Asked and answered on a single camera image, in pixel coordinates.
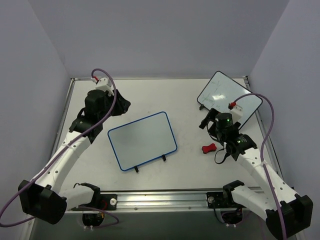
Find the red bone-shaped eraser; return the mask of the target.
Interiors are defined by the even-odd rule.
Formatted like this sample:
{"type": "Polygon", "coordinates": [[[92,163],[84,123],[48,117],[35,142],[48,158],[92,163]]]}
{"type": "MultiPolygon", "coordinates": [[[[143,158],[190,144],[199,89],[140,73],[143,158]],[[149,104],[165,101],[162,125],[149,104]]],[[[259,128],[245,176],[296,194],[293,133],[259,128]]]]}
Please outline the red bone-shaped eraser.
{"type": "Polygon", "coordinates": [[[208,154],[211,152],[215,152],[217,150],[217,146],[214,143],[211,143],[209,145],[204,145],[201,147],[203,154],[208,154]]]}

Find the blue framed whiteboard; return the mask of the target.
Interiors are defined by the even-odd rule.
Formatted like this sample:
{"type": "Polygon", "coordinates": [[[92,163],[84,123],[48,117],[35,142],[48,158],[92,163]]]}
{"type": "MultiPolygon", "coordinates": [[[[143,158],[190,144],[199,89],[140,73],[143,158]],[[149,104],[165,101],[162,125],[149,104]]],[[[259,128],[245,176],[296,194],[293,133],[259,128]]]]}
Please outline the blue framed whiteboard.
{"type": "Polygon", "coordinates": [[[107,132],[121,171],[139,171],[139,166],[162,159],[178,150],[178,144],[166,112],[140,118],[107,132]]]}

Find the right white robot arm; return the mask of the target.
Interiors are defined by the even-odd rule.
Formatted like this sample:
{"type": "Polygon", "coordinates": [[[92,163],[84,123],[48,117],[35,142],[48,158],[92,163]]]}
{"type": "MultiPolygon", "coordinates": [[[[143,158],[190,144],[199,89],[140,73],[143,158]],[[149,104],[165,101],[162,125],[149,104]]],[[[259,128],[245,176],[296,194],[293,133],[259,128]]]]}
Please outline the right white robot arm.
{"type": "Polygon", "coordinates": [[[313,202],[288,186],[277,172],[262,159],[262,151],[247,134],[239,132],[230,112],[209,110],[199,128],[211,123],[208,133],[223,146],[226,157],[242,166],[262,189],[256,193],[242,181],[223,186],[222,200],[227,206],[241,205],[265,221],[270,233],[278,240],[287,239],[311,225],[313,202]]]}

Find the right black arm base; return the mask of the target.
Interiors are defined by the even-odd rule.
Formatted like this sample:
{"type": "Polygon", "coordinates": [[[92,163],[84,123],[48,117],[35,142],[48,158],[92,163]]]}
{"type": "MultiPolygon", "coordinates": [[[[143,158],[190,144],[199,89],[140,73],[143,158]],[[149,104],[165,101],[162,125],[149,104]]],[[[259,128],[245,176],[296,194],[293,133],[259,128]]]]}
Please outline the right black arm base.
{"type": "Polygon", "coordinates": [[[206,193],[207,207],[212,209],[217,221],[227,227],[236,227],[245,221],[251,212],[237,203],[230,203],[224,198],[222,191],[206,193]]]}

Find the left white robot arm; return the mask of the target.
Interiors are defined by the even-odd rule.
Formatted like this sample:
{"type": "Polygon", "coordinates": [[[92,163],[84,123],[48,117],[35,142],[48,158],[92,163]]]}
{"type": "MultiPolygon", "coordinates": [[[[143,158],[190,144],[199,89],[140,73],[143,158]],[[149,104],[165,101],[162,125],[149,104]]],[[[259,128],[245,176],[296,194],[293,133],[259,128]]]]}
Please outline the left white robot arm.
{"type": "Polygon", "coordinates": [[[91,90],[84,104],[63,143],[43,170],[31,181],[23,180],[18,186],[22,211],[53,225],[67,210],[76,207],[95,210],[101,205],[99,187],[85,182],[62,191],[62,184],[81,154],[103,130],[103,122],[125,114],[131,105],[117,89],[112,94],[107,90],[91,90]]]}

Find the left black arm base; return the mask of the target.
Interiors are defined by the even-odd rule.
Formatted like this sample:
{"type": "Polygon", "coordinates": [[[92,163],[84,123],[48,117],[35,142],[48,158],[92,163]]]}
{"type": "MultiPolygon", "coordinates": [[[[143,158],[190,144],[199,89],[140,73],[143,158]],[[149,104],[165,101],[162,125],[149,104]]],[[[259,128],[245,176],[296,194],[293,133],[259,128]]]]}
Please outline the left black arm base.
{"type": "MultiPolygon", "coordinates": [[[[115,193],[100,194],[93,203],[83,204],[81,207],[95,208],[103,211],[115,211],[117,209],[118,195],[115,193]]],[[[99,212],[96,214],[83,214],[82,223],[87,227],[100,227],[106,219],[106,214],[99,212]]]]}

